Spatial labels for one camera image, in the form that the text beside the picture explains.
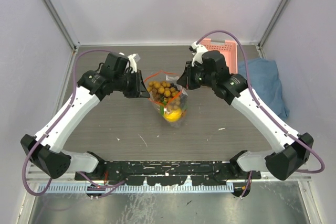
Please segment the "brown longan bunch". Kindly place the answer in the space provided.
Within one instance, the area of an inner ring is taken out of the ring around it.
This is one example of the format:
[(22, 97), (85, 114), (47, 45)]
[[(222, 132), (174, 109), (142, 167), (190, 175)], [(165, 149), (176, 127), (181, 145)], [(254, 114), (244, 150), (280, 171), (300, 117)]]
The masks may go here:
[(175, 84), (178, 89), (171, 88), (168, 81), (150, 81), (147, 90), (150, 92), (150, 101), (158, 106), (161, 113), (164, 109), (176, 110), (180, 108), (180, 104), (185, 102), (186, 95), (183, 93), (183, 88)]

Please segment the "clear zip bag orange zipper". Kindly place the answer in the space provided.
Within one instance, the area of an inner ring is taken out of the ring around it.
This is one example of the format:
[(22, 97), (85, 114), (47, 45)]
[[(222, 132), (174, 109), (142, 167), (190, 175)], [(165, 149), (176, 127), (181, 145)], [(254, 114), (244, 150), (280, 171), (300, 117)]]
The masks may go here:
[(176, 73), (160, 70), (144, 80), (150, 102), (172, 127), (180, 127), (187, 113), (188, 94), (178, 79)]

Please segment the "yellow lemon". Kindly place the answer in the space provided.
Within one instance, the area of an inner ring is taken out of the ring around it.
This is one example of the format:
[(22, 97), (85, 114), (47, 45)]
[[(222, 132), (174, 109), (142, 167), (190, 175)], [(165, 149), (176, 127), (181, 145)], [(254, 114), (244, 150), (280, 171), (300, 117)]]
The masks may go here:
[(182, 117), (182, 110), (180, 108), (176, 110), (164, 109), (163, 117), (166, 121), (170, 123), (175, 123)]

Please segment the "dark grape bunch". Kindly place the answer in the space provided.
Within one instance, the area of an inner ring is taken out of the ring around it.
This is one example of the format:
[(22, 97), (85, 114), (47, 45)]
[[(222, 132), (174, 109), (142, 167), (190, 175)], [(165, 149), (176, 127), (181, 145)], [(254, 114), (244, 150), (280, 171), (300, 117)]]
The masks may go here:
[(178, 89), (178, 87), (177, 87), (174, 83), (171, 83), (171, 84), (170, 84), (170, 87), (171, 87), (171, 88)]

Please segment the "red cherry bunch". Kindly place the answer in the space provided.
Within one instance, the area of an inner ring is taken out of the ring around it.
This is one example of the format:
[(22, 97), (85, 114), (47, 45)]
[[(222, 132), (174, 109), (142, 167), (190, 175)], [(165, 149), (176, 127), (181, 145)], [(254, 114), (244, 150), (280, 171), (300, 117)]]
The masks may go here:
[(181, 103), (180, 109), (181, 109), (181, 117), (184, 117), (187, 113), (187, 102)]

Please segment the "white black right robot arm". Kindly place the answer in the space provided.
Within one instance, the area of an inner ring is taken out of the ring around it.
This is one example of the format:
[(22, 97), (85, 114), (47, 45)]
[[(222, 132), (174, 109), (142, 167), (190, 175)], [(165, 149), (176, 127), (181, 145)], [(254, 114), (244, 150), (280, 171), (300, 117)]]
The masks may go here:
[(271, 149), (265, 152), (241, 151), (230, 159), (230, 172), (241, 179), (249, 171), (270, 172), (279, 180), (286, 180), (309, 158), (312, 147), (309, 133), (299, 134), (287, 126), (266, 106), (255, 90), (248, 88), (247, 80), (232, 74), (219, 51), (192, 50), (193, 59), (186, 62), (177, 84), (194, 90), (201, 86), (211, 88), (215, 95), (231, 105), (256, 127)]

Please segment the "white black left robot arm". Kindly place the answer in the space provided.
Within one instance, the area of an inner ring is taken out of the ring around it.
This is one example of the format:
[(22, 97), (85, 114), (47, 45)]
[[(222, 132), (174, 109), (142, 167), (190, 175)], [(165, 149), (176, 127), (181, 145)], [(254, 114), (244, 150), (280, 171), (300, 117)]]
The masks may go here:
[(126, 98), (149, 98), (137, 68), (138, 54), (125, 56), (111, 52), (98, 70), (89, 70), (75, 82), (69, 100), (35, 135), (24, 135), (21, 145), (29, 160), (56, 179), (66, 172), (85, 172), (93, 180), (105, 174), (104, 161), (92, 152), (64, 150), (64, 145), (82, 119), (106, 96), (115, 91)]

